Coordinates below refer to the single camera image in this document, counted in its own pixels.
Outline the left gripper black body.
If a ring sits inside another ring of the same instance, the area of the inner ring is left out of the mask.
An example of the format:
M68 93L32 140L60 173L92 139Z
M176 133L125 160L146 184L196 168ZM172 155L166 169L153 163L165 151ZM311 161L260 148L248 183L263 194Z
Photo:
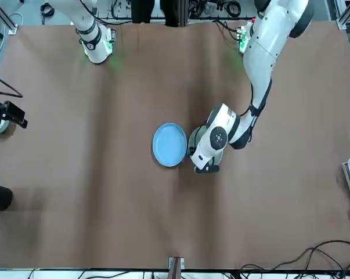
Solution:
M212 166L205 166L203 169L199 169L198 167L194 167L194 171L197 174L203 174L203 173L217 173L219 172L219 166L218 165L212 165Z

